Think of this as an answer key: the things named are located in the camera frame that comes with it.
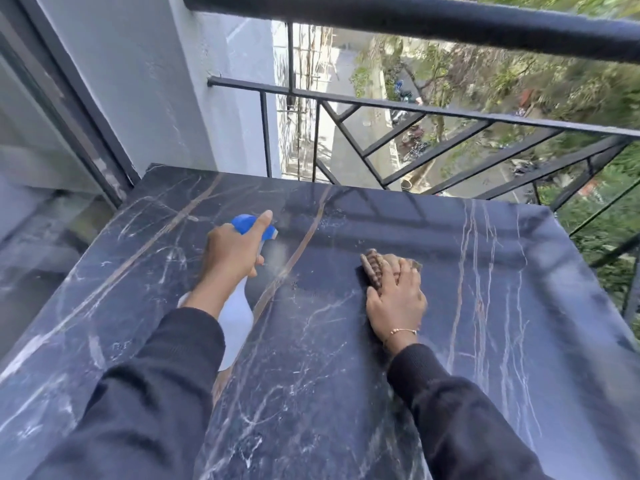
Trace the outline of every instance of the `hand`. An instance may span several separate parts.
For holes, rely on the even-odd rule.
[[[373,287],[367,290],[367,315],[376,336],[395,356],[416,343],[417,337],[410,331],[397,331],[393,335],[391,331],[395,328],[420,329],[427,299],[420,290],[420,273],[404,258],[400,259],[397,284],[391,265],[383,261],[381,282],[380,295]]]
[[[246,276],[256,276],[255,266],[264,263],[264,258],[258,256],[258,249],[272,217],[272,211],[263,212],[245,234],[240,234],[231,224],[210,231],[200,279],[183,306],[199,308],[218,318],[238,283]]]

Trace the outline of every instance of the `blue spray nozzle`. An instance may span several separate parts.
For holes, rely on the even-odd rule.
[[[258,217],[249,214],[240,214],[231,220],[231,225],[236,228],[240,234],[246,234],[253,226],[253,223]],[[278,230],[274,226],[268,226],[262,234],[262,240],[275,239],[278,235]]]

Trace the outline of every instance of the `handrail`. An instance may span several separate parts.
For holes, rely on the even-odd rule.
[[[640,23],[464,0],[184,0],[197,11],[640,63]]]

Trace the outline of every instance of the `left hand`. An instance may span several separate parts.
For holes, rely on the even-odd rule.
[[[263,212],[245,234],[240,234],[231,224],[210,231],[200,280],[183,306],[199,308],[218,318],[238,283],[246,276],[256,276],[255,266],[264,263],[264,258],[258,256],[258,249],[272,217],[272,211]]]

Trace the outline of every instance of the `brown cloth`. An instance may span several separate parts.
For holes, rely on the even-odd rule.
[[[418,271],[422,270],[422,265],[414,260],[406,258],[412,268]],[[400,258],[395,254],[380,254],[375,249],[368,250],[365,254],[360,255],[360,261],[362,261],[362,268],[369,277],[371,286],[380,292],[382,287],[382,261],[387,261],[391,265],[391,270],[396,277],[396,283],[400,277]]]

